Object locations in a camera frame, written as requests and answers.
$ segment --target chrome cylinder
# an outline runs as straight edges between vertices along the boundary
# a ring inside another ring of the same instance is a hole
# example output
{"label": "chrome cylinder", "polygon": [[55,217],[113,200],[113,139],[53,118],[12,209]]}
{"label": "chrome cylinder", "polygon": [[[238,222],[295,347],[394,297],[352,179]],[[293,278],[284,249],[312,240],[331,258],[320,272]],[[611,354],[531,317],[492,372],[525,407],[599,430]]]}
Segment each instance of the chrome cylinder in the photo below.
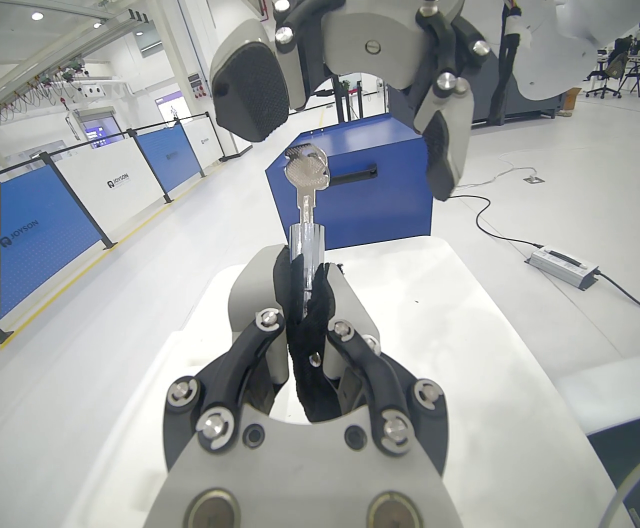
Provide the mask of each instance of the chrome cylinder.
{"label": "chrome cylinder", "polygon": [[292,263],[292,286],[300,292],[301,316],[307,315],[316,271],[324,264],[324,226],[295,223],[289,227],[289,251]]}

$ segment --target blue barrier panel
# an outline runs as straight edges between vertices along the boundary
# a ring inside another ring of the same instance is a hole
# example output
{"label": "blue barrier panel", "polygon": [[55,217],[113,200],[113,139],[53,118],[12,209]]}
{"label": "blue barrier panel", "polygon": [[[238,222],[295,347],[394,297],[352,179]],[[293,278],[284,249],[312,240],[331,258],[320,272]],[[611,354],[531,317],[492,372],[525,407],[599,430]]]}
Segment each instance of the blue barrier panel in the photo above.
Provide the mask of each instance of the blue barrier panel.
{"label": "blue barrier panel", "polygon": [[0,184],[0,317],[100,240],[50,166]]}
{"label": "blue barrier panel", "polygon": [[182,125],[140,135],[138,141],[167,192],[200,172]]}

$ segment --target power adapter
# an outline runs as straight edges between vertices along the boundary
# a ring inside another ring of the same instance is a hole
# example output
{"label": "power adapter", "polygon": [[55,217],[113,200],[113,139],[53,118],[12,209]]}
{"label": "power adapter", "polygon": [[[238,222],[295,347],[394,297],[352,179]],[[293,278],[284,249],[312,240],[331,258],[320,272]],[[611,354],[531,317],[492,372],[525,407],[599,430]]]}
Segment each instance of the power adapter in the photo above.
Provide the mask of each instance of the power adapter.
{"label": "power adapter", "polygon": [[525,262],[580,290],[595,284],[598,281],[596,275],[600,274],[596,264],[561,253],[551,246],[537,249]]}

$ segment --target key head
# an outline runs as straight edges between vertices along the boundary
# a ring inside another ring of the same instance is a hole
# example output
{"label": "key head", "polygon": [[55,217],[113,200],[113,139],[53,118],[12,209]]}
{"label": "key head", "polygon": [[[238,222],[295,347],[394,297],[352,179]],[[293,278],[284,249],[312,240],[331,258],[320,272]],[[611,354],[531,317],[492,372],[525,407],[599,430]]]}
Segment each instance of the key head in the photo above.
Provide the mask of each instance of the key head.
{"label": "key head", "polygon": [[324,150],[304,143],[289,147],[284,155],[289,160],[285,176],[296,189],[322,191],[329,186],[329,162]]}

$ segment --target yellow floor line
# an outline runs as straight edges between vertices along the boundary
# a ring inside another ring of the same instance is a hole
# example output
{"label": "yellow floor line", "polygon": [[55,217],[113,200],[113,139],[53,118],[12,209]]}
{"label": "yellow floor line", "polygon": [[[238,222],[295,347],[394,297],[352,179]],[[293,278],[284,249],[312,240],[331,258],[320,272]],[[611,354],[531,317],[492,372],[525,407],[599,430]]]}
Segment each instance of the yellow floor line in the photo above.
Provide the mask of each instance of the yellow floor line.
{"label": "yellow floor line", "polygon": [[[222,165],[218,165],[217,167],[215,167],[215,169],[213,171],[211,171],[208,175],[210,176],[211,174],[213,174],[214,172],[216,172],[220,167],[222,167]],[[182,197],[186,196],[187,194],[189,194],[192,190],[194,190],[196,188],[196,186],[199,185],[199,183],[201,183],[202,181],[204,181],[206,178],[201,178],[200,180],[198,180],[197,182],[195,182],[189,189],[187,189],[185,192],[183,192],[180,196],[177,196],[176,198],[173,199],[174,202],[177,202],[178,200],[180,200]],[[162,212],[167,211],[169,208],[168,207],[161,207],[158,211],[156,211],[153,215],[151,215],[149,218],[147,218],[143,223],[141,223],[139,226],[137,226],[135,229],[133,229],[130,233],[128,233],[127,235],[125,235],[119,242],[117,245],[115,245],[113,248],[117,248],[120,244],[122,244],[124,241],[126,241],[128,238],[130,238],[131,236],[133,236],[135,233],[137,233],[138,231],[140,231],[145,225],[149,224],[149,222],[151,222],[154,218],[156,218],[158,215],[160,215]],[[27,325],[31,324],[33,322],[33,320],[38,317],[42,312],[44,312],[44,310],[46,310],[47,308],[49,308],[49,306],[51,306],[51,304],[53,303],[53,301],[55,301],[56,299],[58,299],[65,291],[67,291],[71,286],[73,286],[82,276],[84,276],[85,274],[87,274],[87,272],[89,272],[89,270],[91,270],[91,268],[93,268],[96,264],[98,264],[98,262],[100,262],[102,259],[104,259],[107,254],[113,249],[108,249],[108,250],[104,250],[104,253],[98,257],[97,259],[95,259],[91,264],[89,264],[86,268],[84,268],[80,273],[78,273],[78,275],[76,275],[73,279],[71,279],[67,284],[65,284],[58,292],[56,292],[51,299],[49,299],[47,302],[45,302],[40,308],[38,308],[38,310],[36,310],[35,313],[33,313],[24,323],[22,323],[16,330],[13,331],[13,333],[6,339],[6,341],[4,343],[2,343],[0,345],[0,349],[4,348],[7,344],[9,344],[12,339],[18,335],[22,330],[24,330]]]}

